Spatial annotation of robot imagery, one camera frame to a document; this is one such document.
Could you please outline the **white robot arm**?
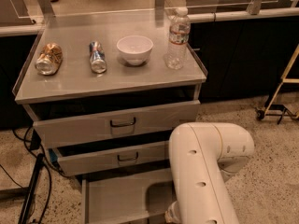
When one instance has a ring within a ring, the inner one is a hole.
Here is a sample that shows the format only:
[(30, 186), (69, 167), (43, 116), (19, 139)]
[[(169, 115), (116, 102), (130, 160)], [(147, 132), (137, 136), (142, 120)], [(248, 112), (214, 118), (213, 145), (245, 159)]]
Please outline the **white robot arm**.
[(239, 224), (225, 182), (254, 152), (254, 141), (232, 123), (191, 122), (169, 139), (169, 160), (177, 200), (165, 212), (174, 224)]

